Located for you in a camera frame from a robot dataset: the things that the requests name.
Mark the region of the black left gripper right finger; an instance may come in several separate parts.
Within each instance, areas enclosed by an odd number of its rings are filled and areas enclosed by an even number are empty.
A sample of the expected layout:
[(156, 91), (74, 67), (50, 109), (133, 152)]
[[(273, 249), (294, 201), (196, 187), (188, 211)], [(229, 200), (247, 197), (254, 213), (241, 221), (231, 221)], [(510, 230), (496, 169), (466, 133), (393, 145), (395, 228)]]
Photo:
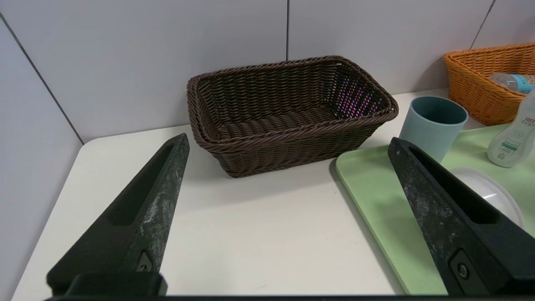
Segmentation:
[(532, 296), (533, 236), (413, 143), (388, 157), (450, 296)]

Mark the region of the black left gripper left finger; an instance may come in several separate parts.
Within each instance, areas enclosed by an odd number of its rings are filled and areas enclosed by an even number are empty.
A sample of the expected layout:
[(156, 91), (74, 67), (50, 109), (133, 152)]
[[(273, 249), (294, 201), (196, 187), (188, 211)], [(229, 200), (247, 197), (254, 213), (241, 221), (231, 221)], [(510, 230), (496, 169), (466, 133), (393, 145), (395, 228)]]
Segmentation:
[(189, 158), (168, 139), (46, 275), (53, 294), (165, 294), (160, 274)]

